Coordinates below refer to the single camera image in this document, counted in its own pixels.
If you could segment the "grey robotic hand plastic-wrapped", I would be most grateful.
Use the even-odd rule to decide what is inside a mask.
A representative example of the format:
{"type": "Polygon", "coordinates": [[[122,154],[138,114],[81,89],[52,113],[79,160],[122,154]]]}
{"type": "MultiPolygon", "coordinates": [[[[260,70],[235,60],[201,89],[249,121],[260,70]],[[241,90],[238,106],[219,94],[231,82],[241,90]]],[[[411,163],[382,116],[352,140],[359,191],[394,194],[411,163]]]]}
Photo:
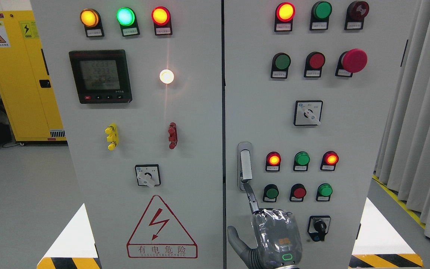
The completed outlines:
{"type": "Polygon", "coordinates": [[[249,248],[233,226],[228,241],[249,269],[296,269],[302,258],[302,242],[295,218],[283,210],[258,207],[248,181],[243,182],[252,211],[257,248],[249,248]]]}

